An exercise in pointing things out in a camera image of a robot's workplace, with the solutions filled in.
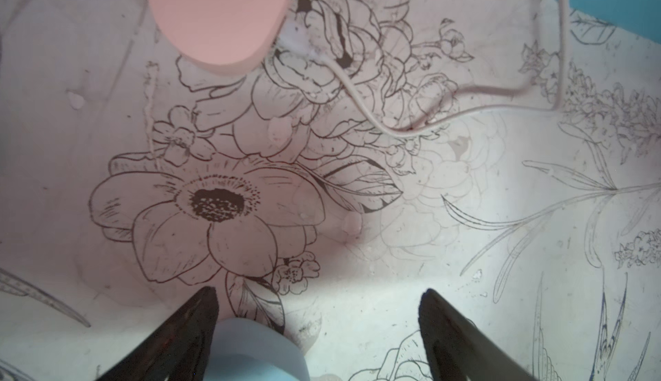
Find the blue earbud case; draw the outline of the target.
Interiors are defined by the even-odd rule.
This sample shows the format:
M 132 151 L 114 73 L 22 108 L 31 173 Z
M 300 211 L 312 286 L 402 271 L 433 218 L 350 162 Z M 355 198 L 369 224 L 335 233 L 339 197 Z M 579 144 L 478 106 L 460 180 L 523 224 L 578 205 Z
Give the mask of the blue earbud case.
M 302 351 L 292 341 L 258 322 L 234 317 L 217 323 L 203 379 L 311 378 Z

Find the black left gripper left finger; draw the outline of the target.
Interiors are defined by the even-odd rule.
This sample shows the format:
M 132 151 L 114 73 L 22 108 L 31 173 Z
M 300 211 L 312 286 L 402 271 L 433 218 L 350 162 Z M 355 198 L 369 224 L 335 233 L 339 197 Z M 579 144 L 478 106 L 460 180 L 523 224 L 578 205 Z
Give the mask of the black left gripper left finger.
M 201 288 L 101 381 L 202 380 L 218 316 L 216 290 Z

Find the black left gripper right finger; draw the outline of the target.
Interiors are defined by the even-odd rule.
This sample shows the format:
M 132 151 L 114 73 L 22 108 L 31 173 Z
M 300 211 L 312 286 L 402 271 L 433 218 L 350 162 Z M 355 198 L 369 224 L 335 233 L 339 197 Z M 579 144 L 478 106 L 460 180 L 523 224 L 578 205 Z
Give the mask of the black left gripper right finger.
M 431 288 L 421 297 L 418 324 L 434 380 L 534 378 Z

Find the pink earbud case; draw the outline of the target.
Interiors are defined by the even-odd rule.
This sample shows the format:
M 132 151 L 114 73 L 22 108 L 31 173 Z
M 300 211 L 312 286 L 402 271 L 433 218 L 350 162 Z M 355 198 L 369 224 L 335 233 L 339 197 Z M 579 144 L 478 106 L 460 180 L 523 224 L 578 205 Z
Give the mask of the pink earbud case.
M 291 0 L 148 0 L 161 33 L 186 59 L 219 75 L 263 61 Z

